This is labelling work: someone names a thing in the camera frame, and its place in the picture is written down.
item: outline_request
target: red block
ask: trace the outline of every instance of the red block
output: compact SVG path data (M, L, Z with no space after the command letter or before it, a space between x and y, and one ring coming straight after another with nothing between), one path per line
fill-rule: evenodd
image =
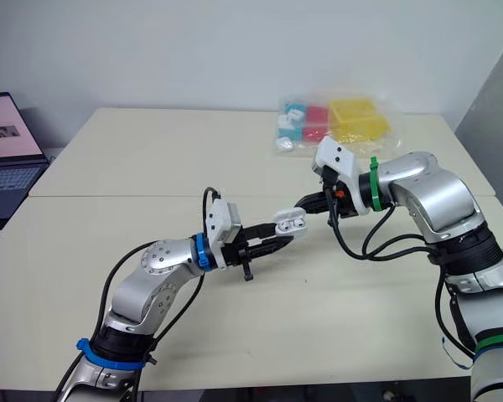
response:
M305 125L302 138L307 142L320 142L328 131L328 108L308 106L305 111Z

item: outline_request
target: laptop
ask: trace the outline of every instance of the laptop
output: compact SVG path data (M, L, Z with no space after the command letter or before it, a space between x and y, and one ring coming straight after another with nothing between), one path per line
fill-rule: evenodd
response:
M0 93L0 229L48 166L11 95Z

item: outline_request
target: plastic bag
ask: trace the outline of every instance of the plastic bag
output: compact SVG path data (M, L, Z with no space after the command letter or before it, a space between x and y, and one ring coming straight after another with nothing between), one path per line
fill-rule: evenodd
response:
M286 156L312 157L333 137L357 157L391 159L402 153L401 116L384 99L340 91L281 99L275 149Z

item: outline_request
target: floor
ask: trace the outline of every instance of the floor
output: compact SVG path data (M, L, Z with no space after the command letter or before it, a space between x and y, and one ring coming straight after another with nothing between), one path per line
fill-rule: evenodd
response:
M398 383L156 391L141 393L138 402L383 402L385 390L402 396L394 402L469 402L469 377ZM0 391L0 402L46 402L50 396L50 392Z

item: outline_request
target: green cable tie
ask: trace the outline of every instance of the green cable tie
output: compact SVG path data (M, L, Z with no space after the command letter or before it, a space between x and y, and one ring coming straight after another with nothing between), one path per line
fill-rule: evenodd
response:
M494 337L490 337L484 339L477 343L477 347L475 348L475 353L478 353L483 348L488 348L491 345L496 343L503 343L503 335L495 335Z
M371 197L372 206L375 211L382 211L382 206L380 205L380 194L378 192L378 159L376 157L371 157Z

